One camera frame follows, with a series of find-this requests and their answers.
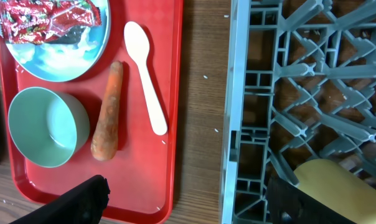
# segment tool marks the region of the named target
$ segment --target spoon handle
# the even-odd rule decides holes
[[[139,76],[143,83],[146,106],[148,107],[149,119],[151,120],[152,129],[155,134],[162,136],[167,133],[167,124],[164,114],[156,96],[155,89],[149,76],[146,64],[138,65]]]

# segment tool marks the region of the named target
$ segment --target yellow object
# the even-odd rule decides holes
[[[294,174],[298,189],[333,211],[360,224],[376,224],[376,190],[335,162],[315,159]]]

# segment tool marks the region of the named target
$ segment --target green bowl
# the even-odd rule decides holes
[[[27,88],[15,96],[8,127],[18,150],[48,168],[65,164],[90,134],[87,112],[76,98],[41,87]]]

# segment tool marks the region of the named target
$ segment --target bowl rim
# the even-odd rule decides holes
[[[105,27],[105,38],[103,39],[103,42],[102,42],[101,48],[100,48],[98,54],[96,55],[96,57],[95,57],[93,63],[92,63],[89,67],[87,67],[87,69],[86,69],[83,73],[81,73],[81,74],[79,74],[79,75],[77,75],[77,76],[75,76],[75,77],[73,77],[73,78],[66,78],[66,79],[63,79],[63,80],[49,80],[49,79],[45,79],[45,78],[43,78],[43,77],[40,77],[40,76],[38,76],[38,75],[32,73],[29,69],[26,69],[26,67],[24,66],[24,64],[23,64],[23,63],[19,63],[19,61],[14,57],[13,54],[11,54],[12,57],[15,59],[15,61],[18,62],[18,64],[19,64],[19,65],[20,65],[25,71],[29,72],[29,73],[30,73],[31,75],[33,75],[34,77],[36,77],[36,78],[40,78],[41,80],[44,80],[44,81],[47,81],[47,82],[54,82],[54,83],[68,82],[68,81],[72,81],[72,80],[74,80],[74,79],[76,79],[76,78],[78,78],[78,77],[84,75],[87,71],[89,71],[89,69],[91,69],[91,68],[92,68],[92,67],[93,67],[93,66],[99,61],[99,59],[100,59],[101,56],[103,55],[103,53],[104,53],[104,51],[105,51],[105,49],[106,49],[106,46],[108,45],[108,42],[109,42],[110,30],[111,30],[111,10],[110,10],[110,2],[109,2],[109,0],[105,0],[105,1],[106,1],[106,3],[107,3],[107,7],[106,7],[107,17],[106,17],[106,27]]]
[[[16,99],[18,98],[18,96],[20,96],[23,92],[25,91],[30,91],[30,90],[44,90],[44,91],[47,91],[51,94],[53,94],[54,96],[56,96],[59,100],[61,100],[62,103],[64,103],[70,114],[72,115],[72,118],[73,118],[73,124],[75,126],[75,131],[77,133],[77,125],[76,125],[76,120],[75,120],[75,116],[73,115],[72,111],[70,110],[68,104],[58,95],[57,92],[55,91],[52,91],[52,90],[49,90],[47,88],[44,88],[44,87],[40,87],[40,86],[32,86],[32,87],[29,87],[29,88],[26,88],[22,91],[20,91],[11,101],[11,104],[9,105],[9,109],[8,109],[8,116],[7,116],[7,123],[8,123],[8,131],[9,131],[9,135],[11,136],[11,139],[12,139],[12,142],[14,143],[15,147],[18,149],[18,151],[29,161],[31,161],[32,163],[34,163],[35,165],[38,165],[38,166],[41,166],[41,167],[45,167],[45,168],[56,168],[56,167],[60,167],[62,165],[64,165],[65,163],[67,163],[70,158],[72,158],[72,156],[76,153],[77,151],[77,136],[76,136],[76,140],[75,140],[75,146],[74,146],[74,149],[71,151],[70,155],[66,158],[65,161],[63,161],[62,163],[60,163],[59,165],[56,165],[56,166],[43,166],[41,164],[38,164],[37,162],[33,161],[32,159],[28,158],[24,153],[23,151],[19,148],[19,146],[15,143],[15,140],[14,140],[14,137],[12,136],[12,132],[11,132],[11,128],[10,128],[10,121],[9,121],[9,115],[10,115],[10,112],[12,110],[12,105],[14,104],[14,102],[16,101]]]

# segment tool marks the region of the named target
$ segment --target snack packet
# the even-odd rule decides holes
[[[11,44],[43,44],[75,26],[100,26],[100,11],[91,0],[0,0],[4,39]]]

